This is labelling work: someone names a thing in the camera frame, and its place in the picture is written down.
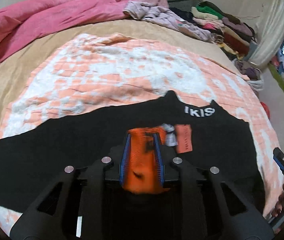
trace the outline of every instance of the white curtain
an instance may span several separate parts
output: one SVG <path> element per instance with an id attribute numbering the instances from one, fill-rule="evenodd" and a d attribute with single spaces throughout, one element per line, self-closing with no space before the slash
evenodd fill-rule
<path id="1" fill-rule="evenodd" d="M 256 23 L 258 46 L 249 62 L 266 65 L 284 40 L 284 0 L 271 0 Z"/>

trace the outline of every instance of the brown folded garment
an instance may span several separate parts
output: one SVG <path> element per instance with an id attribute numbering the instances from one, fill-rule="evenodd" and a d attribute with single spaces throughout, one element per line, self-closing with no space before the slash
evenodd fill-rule
<path id="1" fill-rule="evenodd" d="M 245 46 L 242 42 L 238 41 L 228 33 L 224 33 L 224 43 L 230 45 L 230 47 L 239 52 L 239 54 L 247 55 L 250 50 L 249 46 Z"/>
<path id="2" fill-rule="evenodd" d="M 224 33 L 228 33 L 229 35 L 231 35 L 233 38 L 237 39 L 238 41 L 240 41 L 241 43 L 243 43 L 245 46 L 250 46 L 250 43 L 248 43 L 247 41 L 243 40 L 240 36 L 238 36 L 232 29 L 230 29 L 228 26 L 225 26 L 223 28 Z"/>
<path id="3" fill-rule="evenodd" d="M 239 19 L 237 19 L 236 17 L 234 17 L 231 14 L 227 14 L 227 13 L 222 12 L 215 4 L 213 4 L 211 2 L 208 2 L 208 1 L 201 2 L 200 6 L 201 7 L 208 6 L 208 7 L 212 8 L 213 10 L 222 14 L 224 17 L 228 18 L 231 23 L 234 23 L 234 24 L 240 24 L 241 23 L 241 21 Z"/>

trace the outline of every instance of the orange label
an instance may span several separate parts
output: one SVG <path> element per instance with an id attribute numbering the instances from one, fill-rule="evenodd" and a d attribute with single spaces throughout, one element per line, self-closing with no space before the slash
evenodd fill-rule
<path id="1" fill-rule="evenodd" d="M 174 126 L 177 133 L 177 153 L 191 152 L 192 148 L 192 129 L 189 124 L 177 124 Z"/>

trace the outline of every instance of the green folded garment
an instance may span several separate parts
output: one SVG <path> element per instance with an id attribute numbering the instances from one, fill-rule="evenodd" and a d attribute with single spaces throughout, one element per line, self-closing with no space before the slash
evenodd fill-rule
<path id="1" fill-rule="evenodd" d="M 213 10 L 212 8 L 210 8 L 208 6 L 205 6 L 205 7 L 197 6 L 196 8 L 199 12 L 210 13 L 210 14 L 217 16 L 219 18 L 219 20 L 221 20 L 223 18 L 222 14 L 218 13 L 217 11 Z"/>

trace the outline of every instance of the bed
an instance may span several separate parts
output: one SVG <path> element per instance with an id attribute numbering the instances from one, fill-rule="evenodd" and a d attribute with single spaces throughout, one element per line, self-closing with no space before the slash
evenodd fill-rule
<path id="1" fill-rule="evenodd" d="M 269 214 L 282 191 L 283 184 L 283 176 L 272 160 L 272 149 L 278 146 L 278 141 L 257 97 L 245 83 L 247 77 L 239 73 L 217 45 L 193 39 L 152 23 L 123 19 L 69 28 L 31 42 L 0 63 L 0 138 L 1 131 L 7 125 L 3 120 L 6 120 L 6 114 L 12 110 L 10 103 L 25 93 L 30 78 L 33 79 L 36 76 L 38 69 L 43 66 L 50 55 L 83 33 L 98 37 L 121 33 L 126 37 L 163 42 L 199 55 L 204 61 L 208 60 L 210 64 L 213 64 L 215 68 L 220 68 L 218 73 L 221 71 L 221 73 L 228 73 L 227 75 L 232 76 L 247 94 L 242 95 L 242 92 L 237 90 L 237 86 L 234 86 L 234 82 L 230 80 L 229 87 L 234 90 L 232 93 L 241 94 L 241 100 L 236 102 L 231 100 L 230 103 L 228 99 L 223 99 L 220 96 L 218 103 L 231 114 L 250 122 L 250 128 L 252 131 L 254 130 L 254 143 L 258 153 L 257 162 L 266 192 L 264 216 Z M 210 70 L 207 70 L 206 74 L 211 75 Z M 216 87 L 223 88 L 224 86 L 216 81 Z M 157 96 L 158 94 L 153 93 L 152 99 Z M 11 227 L 20 215 L 18 212 L 0 207 L 0 227 L 5 233 L 9 234 Z"/>

